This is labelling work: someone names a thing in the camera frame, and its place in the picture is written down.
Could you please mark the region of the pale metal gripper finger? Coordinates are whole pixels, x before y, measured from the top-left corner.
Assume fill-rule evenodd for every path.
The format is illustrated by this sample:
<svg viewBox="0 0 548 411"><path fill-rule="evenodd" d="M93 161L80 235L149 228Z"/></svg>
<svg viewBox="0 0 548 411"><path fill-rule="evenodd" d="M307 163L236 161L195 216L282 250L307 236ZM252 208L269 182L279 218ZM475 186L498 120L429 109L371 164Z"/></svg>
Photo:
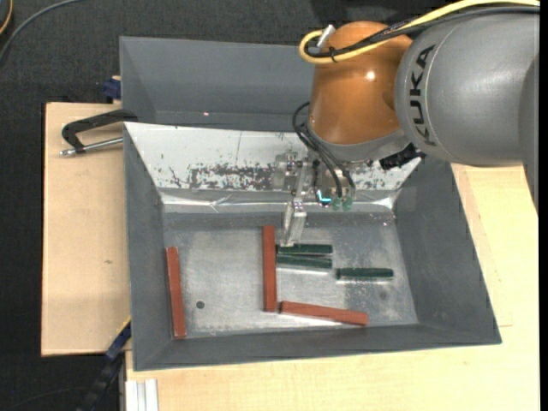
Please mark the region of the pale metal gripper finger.
<svg viewBox="0 0 548 411"><path fill-rule="evenodd" d="M301 201L293 203L292 213L292 243L298 243L301 240L305 223L307 220L307 212Z"/></svg>
<svg viewBox="0 0 548 411"><path fill-rule="evenodd" d="M290 247L295 243L293 235L294 220L295 216L293 211L286 211L283 214L282 234L280 238L280 245L282 247Z"/></svg>

